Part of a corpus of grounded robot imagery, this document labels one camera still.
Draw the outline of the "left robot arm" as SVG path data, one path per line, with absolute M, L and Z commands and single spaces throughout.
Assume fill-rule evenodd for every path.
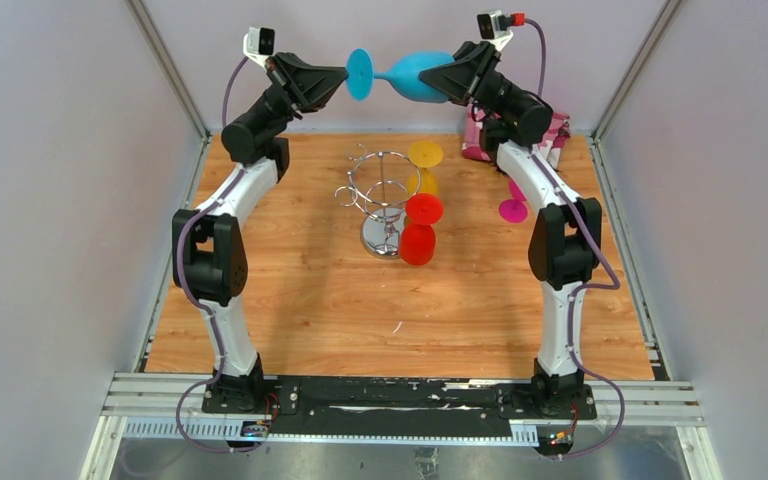
M 206 201 L 172 220 L 173 280 L 202 313 L 214 351 L 202 403 L 212 414 L 254 413 L 272 398 L 243 313 L 249 267 L 242 228 L 289 168 L 282 135 L 288 124 L 321 110 L 349 77 L 343 67 L 314 66 L 287 52 L 249 59 L 265 69 L 270 84 L 222 128 L 232 172 Z

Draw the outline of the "blue wine glass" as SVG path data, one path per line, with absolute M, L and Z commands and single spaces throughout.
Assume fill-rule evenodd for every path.
M 363 48 L 351 52 L 346 63 L 346 87 L 356 101 L 365 100 L 376 80 L 386 81 L 400 96 L 421 103 L 446 103 L 447 96 L 420 79 L 425 70 L 454 61 L 441 51 L 419 51 L 408 54 L 386 72 L 376 71 L 370 52 Z

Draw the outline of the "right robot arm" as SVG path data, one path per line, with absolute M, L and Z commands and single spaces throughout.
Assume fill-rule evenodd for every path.
M 452 61 L 418 78 L 451 103 L 475 103 L 487 113 L 480 144 L 536 214 L 528 262 L 542 289 L 542 339 L 529 391 L 513 399 L 552 418 L 586 395 L 578 342 L 583 289 L 600 263 L 602 207 L 571 189 L 539 153 L 553 110 L 498 72 L 499 60 L 491 43 L 466 42 Z

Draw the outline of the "pink wine glass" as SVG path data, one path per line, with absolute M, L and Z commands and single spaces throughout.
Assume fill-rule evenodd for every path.
M 499 204 L 498 213 L 508 223 L 522 223 L 528 217 L 526 197 L 512 178 L 508 179 L 507 186 L 510 197 Z

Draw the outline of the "chrome wine glass rack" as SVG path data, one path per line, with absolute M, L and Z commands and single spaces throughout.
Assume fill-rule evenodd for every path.
M 364 249 L 382 260 L 400 257 L 407 201 L 419 192 L 408 177 L 419 172 L 405 153 L 370 149 L 357 142 L 344 151 L 349 161 L 344 183 L 334 191 L 338 204 L 362 215 L 359 238 Z

